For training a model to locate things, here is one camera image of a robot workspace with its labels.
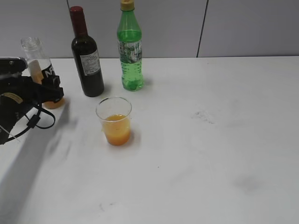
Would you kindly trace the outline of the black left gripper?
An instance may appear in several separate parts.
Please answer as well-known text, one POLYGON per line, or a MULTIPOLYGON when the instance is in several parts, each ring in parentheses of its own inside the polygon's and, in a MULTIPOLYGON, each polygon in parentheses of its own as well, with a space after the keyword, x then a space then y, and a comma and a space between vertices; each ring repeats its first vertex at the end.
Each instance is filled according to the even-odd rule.
POLYGON ((15 124, 33 108, 37 102, 57 103, 64 96, 60 77, 52 75, 33 82, 30 77, 19 77, 28 64, 22 57, 0 58, 0 143, 9 139, 15 124))

